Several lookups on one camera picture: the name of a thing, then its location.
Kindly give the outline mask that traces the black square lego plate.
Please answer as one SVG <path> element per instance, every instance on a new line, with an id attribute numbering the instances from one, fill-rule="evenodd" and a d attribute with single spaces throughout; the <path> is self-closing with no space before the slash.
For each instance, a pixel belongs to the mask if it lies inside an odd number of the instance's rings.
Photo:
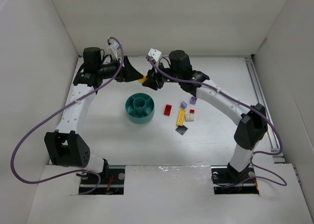
<path id="1" fill-rule="evenodd" d="M 180 135 L 184 135 L 186 133 L 186 131 L 188 130 L 188 128 L 186 126 L 178 126 L 176 128 L 176 131 L 180 134 Z"/>

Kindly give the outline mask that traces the purple lego on red piece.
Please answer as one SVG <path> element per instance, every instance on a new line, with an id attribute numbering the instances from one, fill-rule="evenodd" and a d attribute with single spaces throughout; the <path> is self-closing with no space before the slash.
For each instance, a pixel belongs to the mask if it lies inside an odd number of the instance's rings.
<path id="1" fill-rule="evenodd" d="M 192 97 L 190 98 L 190 104 L 195 105 L 196 102 L 197 102 L 197 97 L 192 96 Z"/>

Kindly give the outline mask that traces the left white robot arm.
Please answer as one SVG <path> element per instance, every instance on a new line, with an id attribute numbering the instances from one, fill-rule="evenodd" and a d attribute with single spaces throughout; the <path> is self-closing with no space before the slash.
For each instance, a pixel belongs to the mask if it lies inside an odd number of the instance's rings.
<path id="1" fill-rule="evenodd" d="M 53 132 L 47 132 L 44 142 L 55 166 L 76 167 L 104 173 L 107 161 L 92 154 L 89 146 L 80 136 L 88 109 L 98 93 L 103 80 L 132 82 L 143 76 L 133 68 L 127 56 L 118 58 L 114 45 L 105 51 L 89 47 L 83 51 L 83 64 L 73 80 L 72 106 L 63 111 L 61 121 Z"/>

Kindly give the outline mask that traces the white lego brick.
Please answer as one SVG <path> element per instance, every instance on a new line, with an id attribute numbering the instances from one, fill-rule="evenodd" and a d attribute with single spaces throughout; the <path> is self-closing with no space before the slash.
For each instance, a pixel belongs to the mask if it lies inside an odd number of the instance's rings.
<path id="1" fill-rule="evenodd" d="M 193 113 L 186 113 L 185 114 L 185 121 L 186 122 L 193 122 L 195 120 Z"/>

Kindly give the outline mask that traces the long yellow lego plate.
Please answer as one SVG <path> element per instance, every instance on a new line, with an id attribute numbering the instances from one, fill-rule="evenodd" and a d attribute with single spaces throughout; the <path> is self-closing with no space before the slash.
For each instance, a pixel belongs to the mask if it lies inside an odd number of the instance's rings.
<path id="1" fill-rule="evenodd" d="M 185 120 L 185 113 L 186 110 L 180 110 L 177 118 L 176 125 L 177 126 L 183 126 L 184 120 Z"/>

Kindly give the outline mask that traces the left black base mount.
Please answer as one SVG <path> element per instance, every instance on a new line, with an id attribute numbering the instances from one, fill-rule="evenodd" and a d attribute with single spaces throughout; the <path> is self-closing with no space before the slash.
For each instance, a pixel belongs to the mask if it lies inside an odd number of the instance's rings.
<path id="1" fill-rule="evenodd" d="M 98 177 L 91 173 L 77 173 L 80 177 L 80 185 L 78 188 L 79 193 L 86 193 L 91 189 L 88 195 L 123 195 L 124 194 L 124 181 L 125 181 L 125 166 L 112 165 L 109 166 L 108 178 L 101 175 L 101 182 L 98 183 Z"/>

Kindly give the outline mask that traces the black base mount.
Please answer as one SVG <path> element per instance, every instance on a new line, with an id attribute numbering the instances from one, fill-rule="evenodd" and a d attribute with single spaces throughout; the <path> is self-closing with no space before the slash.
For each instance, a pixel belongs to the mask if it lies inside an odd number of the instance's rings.
<path id="1" fill-rule="evenodd" d="M 227 166 L 211 167 L 211 180 L 215 195 L 259 194 L 256 179 L 250 179 L 244 183 L 240 183 L 249 177 L 255 176 L 252 167 L 248 167 L 239 177 L 233 177 L 228 171 Z"/>
<path id="2" fill-rule="evenodd" d="M 98 177 L 91 173 L 77 173 L 80 177 L 80 185 L 78 188 L 79 193 L 86 193 L 91 189 L 88 195 L 123 195 L 124 194 L 124 181 L 125 181 L 125 166 L 112 165 L 109 166 L 108 178 L 101 175 L 101 182 L 98 183 Z"/>

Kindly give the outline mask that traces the red curved lego brick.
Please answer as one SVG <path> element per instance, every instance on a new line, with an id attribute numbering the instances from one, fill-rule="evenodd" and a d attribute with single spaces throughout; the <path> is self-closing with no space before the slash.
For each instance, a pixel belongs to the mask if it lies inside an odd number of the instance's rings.
<path id="1" fill-rule="evenodd" d="M 165 109 L 164 109 L 164 115 L 170 116 L 170 114 L 171 114 L 171 109 L 172 109 L 172 105 L 167 104 L 167 105 L 165 106 Z"/>

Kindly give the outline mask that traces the lilac lego brick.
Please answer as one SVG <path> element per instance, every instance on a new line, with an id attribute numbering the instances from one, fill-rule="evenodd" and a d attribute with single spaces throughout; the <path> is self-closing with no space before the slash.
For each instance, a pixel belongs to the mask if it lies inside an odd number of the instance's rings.
<path id="1" fill-rule="evenodd" d="M 180 107 L 182 109 L 186 109 L 187 108 L 187 103 L 185 101 L 182 101 L 181 104 L 180 104 Z"/>

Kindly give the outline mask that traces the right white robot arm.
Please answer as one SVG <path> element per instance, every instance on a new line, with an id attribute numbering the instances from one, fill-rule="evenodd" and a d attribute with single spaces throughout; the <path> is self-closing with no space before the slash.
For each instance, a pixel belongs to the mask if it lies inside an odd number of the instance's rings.
<path id="1" fill-rule="evenodd" d="M 146 59 L 153 67 L 148 71 L 143 86 L 158 90 L 164 83 L 178 83 L 183 91 L 211 104 L 237 126 L 234 134 L 236 147 L 227 164 L 226 174 L 229 183 L 240 181 L 249 167 L 257 144 L 268 130 L 263 118 L 265 107 L 260 103 L 245 107 L 239 100 L 229 99 L 208 75 L 192 68 L 188 54 L 182 50 L 169 54 L 170 64 L 167 68 L 160 62 L 161 52 L 156 49 L 151 48 Z"/>

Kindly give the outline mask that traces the yellow square lego brick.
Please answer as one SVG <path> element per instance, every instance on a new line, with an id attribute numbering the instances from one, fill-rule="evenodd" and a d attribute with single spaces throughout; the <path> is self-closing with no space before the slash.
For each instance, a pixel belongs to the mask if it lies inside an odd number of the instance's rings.
<path id="1" fill-rule="evenodd" d="M 146 76 L 143 76 L 143 78 L 139 79 L 138 82 L 143 84 L 147 80 Z"/>

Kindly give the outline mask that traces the teal divided round container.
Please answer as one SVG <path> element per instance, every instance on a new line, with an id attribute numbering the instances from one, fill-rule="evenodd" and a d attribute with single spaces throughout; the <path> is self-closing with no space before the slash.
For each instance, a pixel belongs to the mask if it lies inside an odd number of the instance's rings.
<path id="1" fill-rule="evenodd" d="M 154 116 L 155 103 L 148 94 L 136 93 L 127 99 L 125 109 L 131 122 L 145 124 Z"/>

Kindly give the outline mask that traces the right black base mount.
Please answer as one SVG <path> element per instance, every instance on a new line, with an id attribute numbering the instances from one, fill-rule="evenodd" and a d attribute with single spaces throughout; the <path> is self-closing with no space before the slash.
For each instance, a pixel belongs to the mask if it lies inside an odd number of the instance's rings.
<path id="1" fill-rule="evenodd" d="M 227 166 L 211 167 L 211 180 L 215 195 L 259 194 L 256 179 L 250 179 L 244 183 L 240 183 L 249 177 L 255 176 L 252 167 L 248 167 L 239 177 L 233 177 L 228 171 Z"/>

